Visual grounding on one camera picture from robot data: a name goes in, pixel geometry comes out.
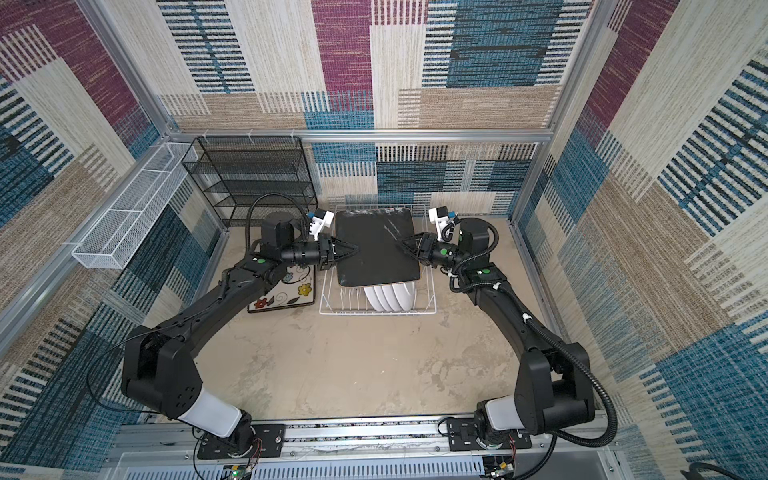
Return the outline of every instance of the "floral placemat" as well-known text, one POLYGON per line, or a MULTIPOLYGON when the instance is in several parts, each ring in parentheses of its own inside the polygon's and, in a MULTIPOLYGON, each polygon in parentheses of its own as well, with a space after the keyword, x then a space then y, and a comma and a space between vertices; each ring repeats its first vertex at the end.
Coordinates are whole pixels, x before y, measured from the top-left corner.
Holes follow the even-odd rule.
POLYGON ((292 266, 267 295, 248 306, 249 313, 315 303, 315 267, 292 266))

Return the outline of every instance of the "metal mesh shelf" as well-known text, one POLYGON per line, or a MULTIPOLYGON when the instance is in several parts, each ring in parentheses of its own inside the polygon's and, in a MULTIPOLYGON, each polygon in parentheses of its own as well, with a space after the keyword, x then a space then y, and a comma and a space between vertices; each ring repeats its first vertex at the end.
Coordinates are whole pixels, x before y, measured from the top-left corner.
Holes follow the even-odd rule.
MULTIPOLYGON (((308 211, 317 207, 301 140, 292 137, 199 137, 190 146, 197 157, 184 167, 228 227, 245 226, 248 207, 261 195, 288 195, 308 211)), ((252 225, 288 200, 265 199, 253 210, 252 225)))
MULTIPOLYGON (((416 233, 429 231, 429 205, 426 204, 367 204, 337 205, 341 210, 370 210, 375 208, 406 207, 411 209, 416 233)), ((323 275, 323 290, 320 293, 320 314, 322 315, 425 315, 437 313, 435 298, 434 269, 422 266, 422 276, 414 282, 415 303, 412 310, 405 312, 377 312, 368 301, 363 287, 340 286, 336 267, 326 270, 323 275)))
POLYGON ((74 249, 86 268, 123 269, 187 176, 182 158, 197 156, 189 144, 166 143, 74 249))

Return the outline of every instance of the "white plate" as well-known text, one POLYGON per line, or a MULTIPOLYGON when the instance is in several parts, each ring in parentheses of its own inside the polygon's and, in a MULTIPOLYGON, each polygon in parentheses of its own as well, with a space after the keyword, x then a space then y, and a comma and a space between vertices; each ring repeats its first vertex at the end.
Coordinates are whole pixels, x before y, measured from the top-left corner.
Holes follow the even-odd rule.
POLYGON ((381 302, 379 302, 379 298, 376 296, 376 291, 373 289, 372 286, 367 286, 365 288, 366 291, 366 298, 370 302, 373 309, 377 312, 385 312, 386 309, 382 305, 381 302))
POLYGON ((381 303, 384 307, 384 310, 387 312, 392 312, 393 308, 389 306, 389 302, 386 301, 386 296, 384 296, 384 290, 382 290, 382 287, 378 285, 374 286, 373 291, 376 292, 376 297, 379 299, 379 303, 381 303))
POLYGON ((402 306, 400 305, 400 302, 397 300, 397 295, 395 295, 394 286, 382 285, 382 291, 384 292, 384 296, 386 297, 386 302, 389 304, 389 306, 392 307, 392 310, 395 310, 396 312, 403 310, 402 306))
POLYGON ((395 283, 392 285, 395 290, 397 301, 403 310, 413 310, 413 303, 416 300, 416 285, 413 282, 395 283))

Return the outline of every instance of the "black wire shelf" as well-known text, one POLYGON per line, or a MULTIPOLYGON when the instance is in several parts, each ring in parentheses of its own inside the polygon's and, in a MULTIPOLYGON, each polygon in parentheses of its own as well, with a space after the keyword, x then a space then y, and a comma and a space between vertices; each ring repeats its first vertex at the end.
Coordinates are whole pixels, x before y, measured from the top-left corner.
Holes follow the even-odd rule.
MULTIPOLYGON (((317 208, 303 145, 295 137, 198 137, 190 146, 195 161, 183 162, 228 227, 244 227, 248 207, 269 193, 287 195, 308 211, 317 208)), ((282 197, 267 197, 253 209, 251 224, 261 225, 276 210, 294 212, 282 197)))

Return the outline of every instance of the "mounting plate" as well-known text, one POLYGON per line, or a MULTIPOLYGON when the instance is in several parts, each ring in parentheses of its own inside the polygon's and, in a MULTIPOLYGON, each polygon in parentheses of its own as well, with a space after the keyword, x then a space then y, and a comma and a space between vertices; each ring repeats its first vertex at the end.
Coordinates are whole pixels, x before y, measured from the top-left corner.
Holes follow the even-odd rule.
MULTIPOLYGON (((256 437, 261 439, 261 458, 279 458, 280 453, 283 451, 283 440, 285 439, 286 426, 282 423, 270 423, 251 425, 256 432, 256 437)), ((203 441, 200 443, 200 448, 197 450, 197 458, 200 460, 219 460, 222 458, 230 458, 225 449, 220 447, 220 443, 216 441, 217 437, 212 436, 206 432, 203 435, 203 441)), ((247 462, 251 453, 247 453, 243 460, 247 462)))
MULTIPOLYGON (((451 452, 467 452, 470 450, 486 450, 478 442, 477 428, 472 419, 448 419, 445 421, 448 428, 448 444, 451 452)), ((515 439, 517 450, 532 447, 531 436, 525 430, 512 430, 512 438, 515 439)), ((501 450, 511 449, 509 440, 505 440, 501 450)))

